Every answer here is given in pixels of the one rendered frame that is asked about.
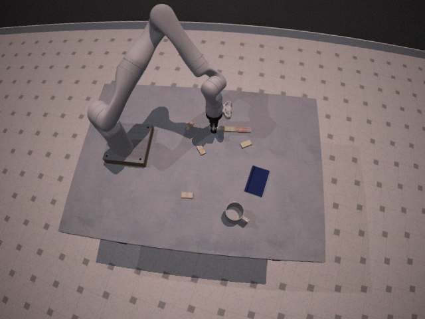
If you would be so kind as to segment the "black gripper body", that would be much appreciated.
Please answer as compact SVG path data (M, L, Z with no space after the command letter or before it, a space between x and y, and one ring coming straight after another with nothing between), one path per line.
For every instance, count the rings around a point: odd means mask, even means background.
M214 123L214 125L216 125L216 121L218 121L218 120L220 120L221 118L222 118L222 114L219 116L219 117L217 117L217 118L211 118L210 116L208 116L207 115L207 113L206 113L206 117L211 121L211 124L213 124Z

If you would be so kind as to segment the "grey cup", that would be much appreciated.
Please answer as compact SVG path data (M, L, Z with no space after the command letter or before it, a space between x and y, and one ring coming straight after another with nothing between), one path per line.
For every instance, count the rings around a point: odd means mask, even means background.
M243 214L243 217L242 217L242 214ZM239 202L231 202L231 203L229 203L226 206L224 216L225 216L225 219L229 223L232 223L232 224L236 224L236 223L238 223L240 221L242 221L245 224L248 224L248 222L249 222L249 219L244 216L244 207ZM228 216L230 218L228 218Z

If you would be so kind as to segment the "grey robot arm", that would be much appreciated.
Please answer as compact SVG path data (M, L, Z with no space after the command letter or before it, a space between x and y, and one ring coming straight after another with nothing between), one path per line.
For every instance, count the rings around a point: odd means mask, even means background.
M231 118L232 102L226 101L222 104L220 93L226 87L225 77L206 61L187 36L172 8L158 4L152 8L140 38L125 54L116 70L115 90L110 104L101 100L95 101L87 112L89 121L103 135L110 149L120 157L126 157L133 151L133 143L119 121L120 116L164 36L173 43L196 77L204 74L210 77L201 86L207 115L217 118L223 114L226 119Z

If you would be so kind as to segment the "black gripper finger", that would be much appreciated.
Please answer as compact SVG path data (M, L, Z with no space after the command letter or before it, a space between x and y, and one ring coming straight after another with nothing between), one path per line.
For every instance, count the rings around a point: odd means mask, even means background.
M216 133L216 127L218 127L218 121L216 121L216 125L214 123L211 124L211 133Z

